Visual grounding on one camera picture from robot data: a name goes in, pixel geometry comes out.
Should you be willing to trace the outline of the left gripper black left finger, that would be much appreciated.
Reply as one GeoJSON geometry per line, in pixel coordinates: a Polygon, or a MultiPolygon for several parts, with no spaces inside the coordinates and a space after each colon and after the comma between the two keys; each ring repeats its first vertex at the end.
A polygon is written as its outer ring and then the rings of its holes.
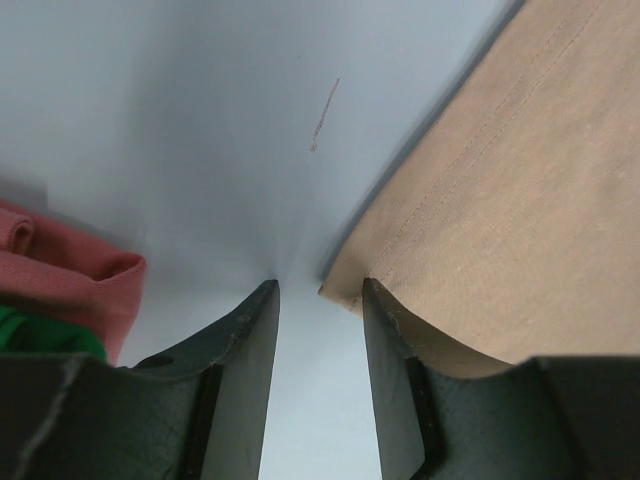
{"type": "Polygon", "coordinates": [[[266,280],[230,313],[134,367],[196,382],[180,479],[259,477],[278,325],[279,283],[266,280]]]}

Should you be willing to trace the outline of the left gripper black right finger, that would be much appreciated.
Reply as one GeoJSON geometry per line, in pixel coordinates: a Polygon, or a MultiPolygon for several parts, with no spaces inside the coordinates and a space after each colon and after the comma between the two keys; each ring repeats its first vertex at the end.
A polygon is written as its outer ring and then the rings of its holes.
{"type": "Polygon", "coordinates": [[[428,324],[376,279],[362,307],[383,478],[524,478],[510,364],[428,324]]]}

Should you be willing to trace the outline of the beige t shirt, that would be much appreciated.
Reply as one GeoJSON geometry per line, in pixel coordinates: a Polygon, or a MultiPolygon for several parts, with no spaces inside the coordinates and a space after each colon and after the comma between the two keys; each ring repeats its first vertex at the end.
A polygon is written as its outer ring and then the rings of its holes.
{"type": "Polygon", "coordinates": [[[639,5],[527,1],[343,245],[321,294],[379,280],[486,355],[639,350],[639,5]]]}

